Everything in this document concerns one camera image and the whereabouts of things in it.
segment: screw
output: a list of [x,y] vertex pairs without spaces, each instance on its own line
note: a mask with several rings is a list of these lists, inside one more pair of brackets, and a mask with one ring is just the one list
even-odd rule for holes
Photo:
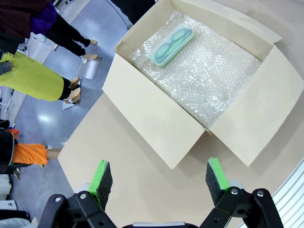
[[86,198],[86,195],[85,194],[81,194],[80,195],[80,199],[84,200]]
[[238,190],[237,190],[237,189],[232,189],[232,190],[231,190],[231,193],[232,193],[233,195],[237,195],[237,194],[238,194]]
[[263,191],[257,191],[257,196],[263,197],[264,196],[264,192]]

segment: black cable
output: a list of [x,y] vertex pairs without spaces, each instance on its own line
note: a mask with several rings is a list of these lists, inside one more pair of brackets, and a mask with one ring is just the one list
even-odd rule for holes
[[117,9],[108,1],[108,0],[105,0],[107,3],[109,3],[109,5],[110,6],[112,6],[113,7],[113,9],[117,12],[117,14],[121,17],[121,19],[123,20],[123,22],[125,23],[125,25],[127,26],[127,27],[129,27],[128,25],[127,25],[127,23],[125,22],[125,20],[123,19],[123,17],[120,15],[120,13],[117,11]]

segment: cardboard box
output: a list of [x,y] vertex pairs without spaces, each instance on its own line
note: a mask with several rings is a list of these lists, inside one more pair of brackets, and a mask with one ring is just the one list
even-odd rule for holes
[[304,83],[274,45],[281,37],[252,18],[210,0],[160,0],[124,36],[103,90],[130,124],[174,168],[205,132],[191,115],[132,66],[130,55],[178,10],[263,61],[234,103],[212,125],[249,166],[289,115]]

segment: floor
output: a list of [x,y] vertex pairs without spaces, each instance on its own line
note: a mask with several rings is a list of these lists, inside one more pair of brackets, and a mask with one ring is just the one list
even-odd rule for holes
[[[81,103],[72,108],[63,111],[61,101],[47,102],[27,95],[15,120],[16,128],[21,130],[19,142],[62,148],[102,94],[102,86],[114,57],[114,47],[127,32],[126,25],[105,0],[91,0],[72,25],[84,36],[98,40],[98,45],[89,47],[87,53],[97,53],[102,57],[101,65],[93,80],[83,79]],[[79,57],[62,47],[52,51],[44,62],[68,79],[76,75],[80,64]],[[26,210],[32,218],[41,217],[52,194],[67,197],[73,194],[58,160],[50,161],[43,169],[37,165],[21,168],[20,180],[11,179],[10,197],[16,201],[19,210]]]

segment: orange pants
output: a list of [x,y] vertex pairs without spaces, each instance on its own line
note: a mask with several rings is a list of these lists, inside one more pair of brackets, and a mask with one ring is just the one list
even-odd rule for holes
[[23,144],[15,145],[12,163],[41,164],[48,162],[48,151],[41,144]]

